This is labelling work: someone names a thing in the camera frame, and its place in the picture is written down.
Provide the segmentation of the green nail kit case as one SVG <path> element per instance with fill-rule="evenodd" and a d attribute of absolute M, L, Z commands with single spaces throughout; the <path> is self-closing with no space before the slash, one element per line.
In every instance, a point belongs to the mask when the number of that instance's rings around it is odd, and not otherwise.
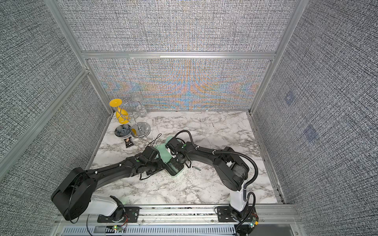
<path fill-rule="evenodd" d="M 165 142 L 168 143 L 172 138 L 173 136 L 168 136 Z"/>
<path fill-rule="evenodd" d="M 172 177 L 177 176 L 184 169 L 184 164 L 174 158 L 164 144 L 156 146 L 156 149 L 159 151 L 160 158 L 164 163 L 165 171 Z"/>

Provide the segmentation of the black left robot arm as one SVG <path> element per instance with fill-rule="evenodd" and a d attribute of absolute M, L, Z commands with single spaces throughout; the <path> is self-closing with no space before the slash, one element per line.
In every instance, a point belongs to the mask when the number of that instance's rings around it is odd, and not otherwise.
<path fill-rule="evenodd" d="M 71 221 L 83 213 L 109 217 L 114 222 L 123 220 L 124 205 L 115 196 L 95 197 L 93 193 L 112 182 L 146 173 L 151 176 L 164 169 L 164 162 L 156 148 L 147 146 L 142 153 L 127 157 L 116 164 L 99 169 L 71 170 L 51 195 L 51 201 Z"/>

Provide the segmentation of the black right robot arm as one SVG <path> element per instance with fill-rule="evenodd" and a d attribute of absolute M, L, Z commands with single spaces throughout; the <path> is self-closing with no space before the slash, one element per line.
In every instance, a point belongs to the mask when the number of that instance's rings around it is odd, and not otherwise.
<path fill-rule="evenodd" d="M 172 155 L 174 165 L 197 161 L 216 170 L 221 182 L 230 190 L 228 212 L 234 221 L 241 222 L 252 215 L 255 207 L 249 207 L 249 197 L 254 193 L 248 193 L 247 188 L 257 179 L 258 166 L 250 157 L 230 147 L 209 149 L 198 146 L 187 130 L 170 138 L 165 148 Z"/>

